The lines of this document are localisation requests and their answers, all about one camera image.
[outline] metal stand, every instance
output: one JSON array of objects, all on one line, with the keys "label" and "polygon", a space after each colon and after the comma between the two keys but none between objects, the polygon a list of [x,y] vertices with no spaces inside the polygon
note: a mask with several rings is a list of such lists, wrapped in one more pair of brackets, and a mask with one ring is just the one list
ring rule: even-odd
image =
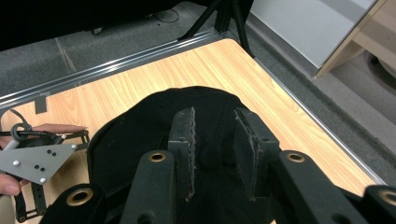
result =
[{"label": "metal stand", "polygon": [[198,21],[196,21],[195,24],[190,28],[190,30],[178,40],[180,41],[193,37],[216,9],[218,9],[218,16],[216,17],[215,29],[219,31],[219,33],[227,32],[233,13],[241,47],[250,55],[250,57],[254,58],[255,56],[251,52],[248,44],[248,37],[245,30],[245,22],[242,18],[239,0],[215,0],[204,11],[204,13],[201,15]]}]

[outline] metal table edge trim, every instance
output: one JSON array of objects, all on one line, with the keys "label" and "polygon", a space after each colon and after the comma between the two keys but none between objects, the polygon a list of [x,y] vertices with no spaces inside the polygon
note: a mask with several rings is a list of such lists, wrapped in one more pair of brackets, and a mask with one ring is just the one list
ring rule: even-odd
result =
[{"label": "metal table edge trim", "polygon": [[318,117],[307,108],[263,63],[255,59],[256,63],[293,99],[293,101],[366,173],[376,184],[387,185],[364,161],[362,161],[343,141],[341,141]]}]

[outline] gray carpet floor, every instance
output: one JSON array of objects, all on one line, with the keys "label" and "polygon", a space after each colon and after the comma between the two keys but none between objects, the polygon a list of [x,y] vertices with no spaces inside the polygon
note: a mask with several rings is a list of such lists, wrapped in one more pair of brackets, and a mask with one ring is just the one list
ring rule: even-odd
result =
[{"label": "gray carpet floor", "polygon": [[[2,51],[0,103],[2,97],[13,92],[174,41],[188,31],[204,10],[204,7],[192,3],[181,3],[174,10],[157,13],[148,19],[105,27],[99,35],[80,32]],[[214,26],[215,16],[206,22],[201,31]],[[249,20],[247,36],[256,58],[374,172],[388,184],[396,186],[396,159],[391,150],[299,72],[295,64],[285,60]],[[237,36],[233,22],[229,36]],[[198,45],[222,38],[222,35],[213,36]],[[197,45],[173,50],[131,66],[153,62],[195,47]]]}]

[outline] black cable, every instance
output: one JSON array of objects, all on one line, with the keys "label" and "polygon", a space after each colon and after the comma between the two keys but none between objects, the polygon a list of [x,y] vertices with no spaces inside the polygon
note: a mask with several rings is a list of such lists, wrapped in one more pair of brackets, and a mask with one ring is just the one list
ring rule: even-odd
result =
[{"label": "black cable", "polygon": [[20,114],[20,112],[14,110],[14,109],[10,109],[10,111],[22,120],[22,123],[17,123],[14,126],[12,126],[11,131],[10,131],[12,138],[14,138],[18,142],[26,140],[27,135],[20,136],[18,134],[18,128],[23,128],[24,131],[32,131],[32,126],[27,123],[26,119],[23,117],[22,114]]},{"label": "black cable", "polygon": [[174,9],[169,9],[169,10],[171,10],[171,11],[173,11],[173,12],[175,12],[176,13],[176,15],[177,15],[177,18],[174,20],[174,21],[164,21],[164,20],[162,20],[162,19],[160,19],[160,18],[158,18],[157,17],[157,13],[154,13],[154,15],[152,16],[152,17],[154,17],[155,18],[155,20],[157,20],[157,21],[161,21],[161,22],[165,22],[165,23],[173,23],[173,22],[176,22],[176,21],[178,21],[178,12],[176,11],[176,10],[174,10]]}]

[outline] black metal bracket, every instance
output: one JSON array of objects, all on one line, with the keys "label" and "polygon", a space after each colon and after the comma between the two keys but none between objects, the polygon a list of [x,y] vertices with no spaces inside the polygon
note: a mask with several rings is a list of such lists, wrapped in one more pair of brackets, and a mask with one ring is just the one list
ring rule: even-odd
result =
[{"label": "black metal bracket", "polygon": [[188,108],[175,114],[169,133],[168,151],[177,166],[177,197],[189,200],[195,192],[195,110]]},{"label": "black metal bracket", "polygon": [[144,154],[137,166],[134,182],[120,224],[176,221],[175,160],[169,151]]}]

